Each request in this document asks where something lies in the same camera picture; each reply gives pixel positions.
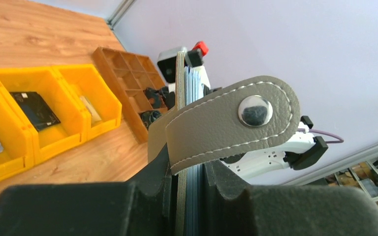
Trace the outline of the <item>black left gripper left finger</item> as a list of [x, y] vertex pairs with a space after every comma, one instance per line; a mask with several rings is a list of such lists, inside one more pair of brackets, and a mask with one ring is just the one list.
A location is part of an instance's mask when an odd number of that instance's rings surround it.
[[0, 236], [169, 236], [167, 147], [125, 182], [14, 185], [0, 193]]

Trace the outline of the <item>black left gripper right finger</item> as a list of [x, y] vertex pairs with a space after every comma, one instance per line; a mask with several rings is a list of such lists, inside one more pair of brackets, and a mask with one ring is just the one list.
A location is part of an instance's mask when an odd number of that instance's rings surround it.
[[354, 187], [251, 185], [205, 164], [210, 236], [378, 236], [378, 207]]

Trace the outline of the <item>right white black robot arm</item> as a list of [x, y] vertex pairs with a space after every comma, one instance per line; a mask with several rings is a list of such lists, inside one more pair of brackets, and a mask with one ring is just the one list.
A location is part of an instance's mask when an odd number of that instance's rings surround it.
[[282, 169], [303, 170], [314, 165], [328, 150], [322, 135], [313, 129], [308, 116], [302, 116], [295, 134], [284, 144], [240, 153], [220, 161], [243, 180]]

